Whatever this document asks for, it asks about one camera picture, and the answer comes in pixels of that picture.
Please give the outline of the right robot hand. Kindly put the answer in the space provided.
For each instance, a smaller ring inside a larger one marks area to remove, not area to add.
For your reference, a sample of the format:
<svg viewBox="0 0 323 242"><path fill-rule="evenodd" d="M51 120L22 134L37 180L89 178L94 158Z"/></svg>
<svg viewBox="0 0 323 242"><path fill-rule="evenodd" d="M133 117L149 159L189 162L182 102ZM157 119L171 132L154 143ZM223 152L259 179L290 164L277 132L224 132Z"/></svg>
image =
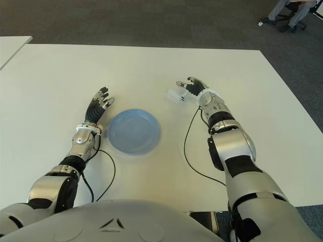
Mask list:
<svg viewBox="0 0 323 242"><path fill-rule="evenodd" d="M189 83L177 81L176 85L178 87L184 88L186 91L188 91L194 96L198 96L199 93L202 92L204 89L208 89L208 86L196 77L188 77L187 81L189 81Z"/></svg>

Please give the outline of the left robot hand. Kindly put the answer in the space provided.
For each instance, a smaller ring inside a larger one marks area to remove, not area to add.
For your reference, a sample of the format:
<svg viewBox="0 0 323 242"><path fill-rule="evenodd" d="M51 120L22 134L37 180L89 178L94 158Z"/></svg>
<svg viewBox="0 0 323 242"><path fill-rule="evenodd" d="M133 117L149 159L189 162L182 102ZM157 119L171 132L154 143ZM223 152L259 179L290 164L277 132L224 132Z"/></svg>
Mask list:
<svg viewBox="0 0 323 242"><path fill-rule="evenodd" d="M92 98L86 113L85 122L97 124L105 111L114 103L113 97L109 98L109 89L102 87Z"/></svg>

